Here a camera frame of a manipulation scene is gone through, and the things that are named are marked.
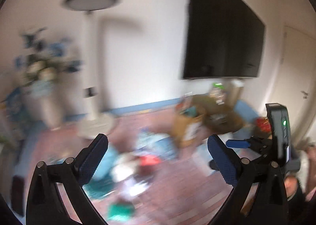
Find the wall-mounted tv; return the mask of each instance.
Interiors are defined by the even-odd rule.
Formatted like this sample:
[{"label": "wall-mounted tv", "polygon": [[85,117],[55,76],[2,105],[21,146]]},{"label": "wall-mounted tv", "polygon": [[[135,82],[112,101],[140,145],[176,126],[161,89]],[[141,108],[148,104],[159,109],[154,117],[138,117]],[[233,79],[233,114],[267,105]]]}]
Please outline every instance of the wall-mounted tv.
[{"label": "wall-mounted tv", "polygon": [[242,0],[190,0],[183,78],[257,77],[264,32]]}]

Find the teal cloth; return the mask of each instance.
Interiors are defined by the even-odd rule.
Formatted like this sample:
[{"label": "teal cloth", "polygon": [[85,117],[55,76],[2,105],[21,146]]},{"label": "teal cloth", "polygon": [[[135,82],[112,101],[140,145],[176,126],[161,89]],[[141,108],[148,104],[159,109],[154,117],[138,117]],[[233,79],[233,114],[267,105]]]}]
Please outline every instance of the teal cloth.
[{"label": "teal cloth", "polygon": [[108,220],[126,222],[129,221],[135,213],[135,208],[132,204],[111,204],[108,210]]},{"label": "teal cloth", "polygon": [[113,191],[115,183],[112,180],[110,174],[107,174],[101,180],[91,179],[90,182],[86,185],[83,185],[83,190],[89,199],[103,199],[110,192]]},{"label": "teal cloth", "polygon": [[188,109],[184,110],[182,114],[192,118],[198,115],[195,106],[189,107]]}]

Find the white wall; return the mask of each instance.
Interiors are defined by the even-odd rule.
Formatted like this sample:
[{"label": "white wall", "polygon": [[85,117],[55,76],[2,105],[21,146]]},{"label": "white wall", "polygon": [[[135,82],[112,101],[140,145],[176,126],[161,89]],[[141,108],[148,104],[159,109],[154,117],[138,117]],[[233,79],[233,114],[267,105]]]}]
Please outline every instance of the white wall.
[{"label": "white wall", "polygon": [[[98,63],[102,107],[118,108],[206,93],[214,80],[182,81],[189,0],[121,0],[96,12],[100,24]],[[282,52],[280,0],[244,0],[266,25],[260,76],[246,82],[242,97],[262,109]],[[0,61],[10,66],[23,52],[19,31],[47,26],[45,36],[73,39],[80,49],[80,12],[65,10],[59,0],[6,0],[0,10]],[[79,74],[63,75],[62,94],[68,113],[83,113]],[[31,104],[36,112],[36,104]]]},{"label": "white wall", "polygon": [[316,119],[314,118],[311,126],[309,127],[306,135],[305,135],[305,138],[311,138],[311,141],[310,142],[315,142],[316,143]]},{"label": "white wall", "polygon": [[[279,0],[278,2],[281,23],[283,25],[293,27],[313,38],[316,38],[316,13],[308,0]],[[274,74],[274,79],[277,77],[277,72],[278,69]],[[274,85],[271,84],[267,90],[269,94],[266,96],[266,102],[270,102],[269,97],[273,90],[273,86]]]}]

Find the blue flowers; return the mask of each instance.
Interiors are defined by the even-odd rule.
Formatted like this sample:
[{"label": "blue flowers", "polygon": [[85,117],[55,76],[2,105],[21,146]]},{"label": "blue flowers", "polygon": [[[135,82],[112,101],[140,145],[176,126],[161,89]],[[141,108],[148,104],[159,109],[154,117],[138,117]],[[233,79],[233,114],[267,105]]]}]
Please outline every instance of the blue flowers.
[{"label": "blue flowers", "polygon": [[34,52],[17,57],[14,63],[15,68],[22,71],[21,85],[30,86],[32,95],[37,98],[51,93],[60,72],[77,72],[81,63],[80,60],[65,59],[66,47],[70,43],[68,38],[47,44],[44,39],[38,39],[43,30],[46,28],[21,34],[25,48]]}]

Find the blue cloth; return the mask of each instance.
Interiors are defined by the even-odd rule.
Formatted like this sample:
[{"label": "blue cloth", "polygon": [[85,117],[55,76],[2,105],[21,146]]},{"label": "blue cloth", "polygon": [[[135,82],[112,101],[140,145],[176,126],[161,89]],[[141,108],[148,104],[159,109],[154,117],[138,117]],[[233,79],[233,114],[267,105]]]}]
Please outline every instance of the blue cloth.
[{"label": "blue cloth", "polygon": [[245,101],[238,100],[235,107],[234,112],[236,112],[241,118],[249,123],[253,123],[254,119],[256,119],[259,115],[255,110],[253,110]]},{"label": "blue cloth", "polygon": [[252,127],[243,127],[233,133],[233,139],[244,140],[252,136]]},{"label": "blue cloth", "polygon": [[95,170],[91,180],[99,181],[104,179],[104,177],[109,173],[114,165],[114,162],[118,158],[118,151],[109,144],[106,153],[104,154],[99,166]]},{"label": "blue cloth", "polygon": [[175,159],[178,156],[173,139],[168,134],[154,134],[146,129],[139,133],[134,153],[139,156],[152,154],[164,160]]}]

